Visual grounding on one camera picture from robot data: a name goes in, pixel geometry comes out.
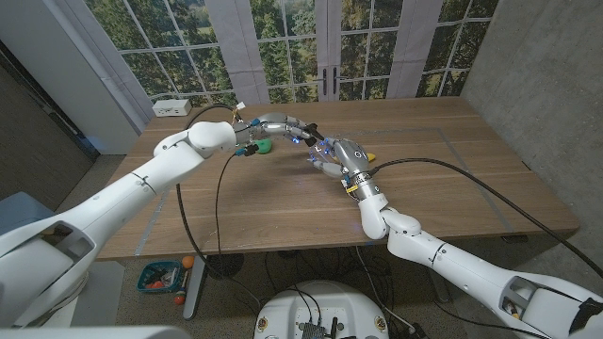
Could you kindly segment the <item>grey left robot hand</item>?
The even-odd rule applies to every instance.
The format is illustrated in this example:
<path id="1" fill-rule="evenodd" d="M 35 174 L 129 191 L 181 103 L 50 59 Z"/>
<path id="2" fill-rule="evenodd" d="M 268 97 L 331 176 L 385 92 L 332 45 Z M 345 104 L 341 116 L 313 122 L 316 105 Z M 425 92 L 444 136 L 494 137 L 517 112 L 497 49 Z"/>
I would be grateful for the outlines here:
<path id="1" fill-rule="evenodd" d="M 318 132 L 315 123 L 306 123 L 284 113 L 268 113 L 251 121 L 233 125 L 238 144 L 273 137 L 285 137 L 294 142 L 303 140 L 308 147 L 314 146 L 325 137 Z"/>

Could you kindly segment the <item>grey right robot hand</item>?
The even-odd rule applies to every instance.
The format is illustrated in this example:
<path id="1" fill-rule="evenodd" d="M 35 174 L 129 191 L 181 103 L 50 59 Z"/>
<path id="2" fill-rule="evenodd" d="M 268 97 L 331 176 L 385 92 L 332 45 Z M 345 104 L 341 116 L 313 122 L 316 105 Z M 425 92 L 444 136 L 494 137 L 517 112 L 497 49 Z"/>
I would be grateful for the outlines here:
<path id="1" fill-rule="evenodd" d="M 350 139 L 325 138 L 310 148 L 308 161 L 326 175 L 340 180 L 346 193 L 358 202 L 381 194 L 368 173 L 368 154 Z"/>

